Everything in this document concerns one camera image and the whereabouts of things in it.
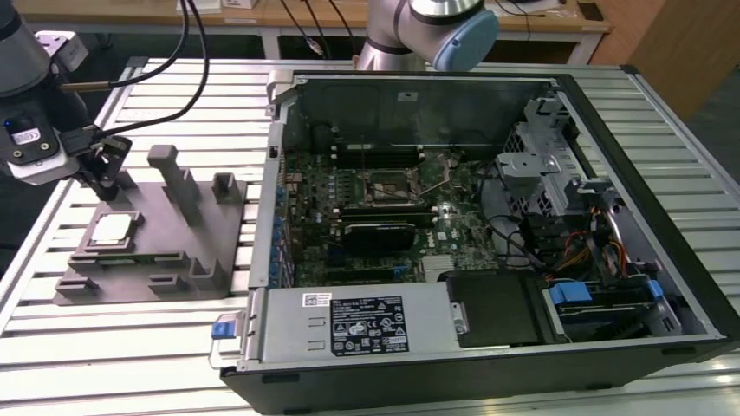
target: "floor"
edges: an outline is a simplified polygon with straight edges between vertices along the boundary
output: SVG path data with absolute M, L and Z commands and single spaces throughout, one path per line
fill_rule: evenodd
M 254 36 L 208 36 L 212 56 L 218 58 L 262 58 L 261 42 Z M 102 48 L 93 36 L 82 40 L 92 51 L 73 81 L 100 81 L 120 75 L 130 56 L 168 56 L 177 44 L 174 36 L 112 36 L 110 48 Z M 330 38 L 334 57 L 349 59 L 352 44 L 348 39 Z M 282 56 L 288 59 L 316 59 L 298 37 L 281 39 Z M 182 57 L 201 56 L 196 36 L 186 43 Z M 90 114 L 100 111 L 106 93 L 88 93 L 84 100 Z M 740 70 L 736 71 L 710 97 L 701 111 L 689 121 L 696 133 L 718 162 L 736 180 L 740 180 Z M 33 225 L 48 195 L 56 184 L 30 186 L 0 176 L 0 276 L 13 259 L 14 252 Z

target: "wooden table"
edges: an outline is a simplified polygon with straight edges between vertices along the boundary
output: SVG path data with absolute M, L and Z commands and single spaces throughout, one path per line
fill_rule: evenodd
M 285 0 L 296 19 L 310 36 L 317 35 L 305 4 Z M 368 6 L 356 0 L 336 0 L 356 36 L 365 35 Z M 310 3 L 326 36 L 346 36 L 334 10 L 326 0 Z M 174 0 L 16 0 L 16 7 L 33 29 L 72 30 L 88 33 L 178 33 L 180 16 Z M 498 40 L 572 42 L 568 63 L 586 64 L 601 37 L 612 25 L 589 21 L 568 0 L 569 16 L 548 13 L 545 17 L 500 16 Z M 286 16 L 280 0 L 261 0 L 252 10 L 224 8 L 221 14 L 204 15 L 208 33 L 261 36 L 265 58 L 280 59 L 280 36 L 300 34 Z

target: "slotted aluminum surface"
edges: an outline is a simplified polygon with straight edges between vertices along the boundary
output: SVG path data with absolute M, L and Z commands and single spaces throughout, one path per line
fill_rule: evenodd
M 152 59 L 145 69 L 161 60 Z M 146 167 L 152 144 L 178 147 L 178 163 L 196 179 L 234 172 L 249 182 L 236 259 L 234 297 L 221 301 L 57 307 L 54 285 L 92 217 L 94 196 L 77 184 L 56 190 L 22 254 L 4 277 L 0 295 L 0 414 L 248 415 L 241 398 L 209 368 L 209 327 L 221 313 L 244 306 L 261 165 L 266 141 L 265 79 L 278 68 L 349 69 L 348 63 L 216 61 L 210 85 L 181 120 L 129 134 L 126 166 L 136 180 L 157 179 Z M 198 60 L 180 60 L 164 75 L 112 95 L 98 122 L 108 127 L 176 111 L 200 79 Z M 697 250 L 732 303 L 740 306 L 740 204 L 726 174 L 696 140 L 640 92 L 617 67 L 485 65 L 478 71 L 570 72 L 616 139 Z M 585 154 L 596 164 L 589 148 Z M 236 351 L 224 343 L 221 351 Z M 341 414 L 548 415 L 736 414 L 740 355 L 670 367 L 622 388 L 550 393 L 497 400 L 401 406 Z

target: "blue latch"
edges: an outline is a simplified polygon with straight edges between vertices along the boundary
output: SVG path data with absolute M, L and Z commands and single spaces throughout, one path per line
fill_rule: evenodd
M 553 303 L 560 305 L 566 302 L 590 302 L 590 292 L 582 282 L 557 283 L 549 288 Z
M 657 280 L 648 280 L 648 288 L 649 293 L 652 293 L 653 300 L 660 299 L 662 297 L 662 288 L 660 287 Z
M 212 340 L 229 340 L 236 338 L 236 322 L 214 322 L 210 327 Z

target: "power supply label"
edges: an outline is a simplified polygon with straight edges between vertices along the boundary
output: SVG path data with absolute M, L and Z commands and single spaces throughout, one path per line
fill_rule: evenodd
M 330 323 L 337 357 L 408 352 L 401 296 L 333 299 Z

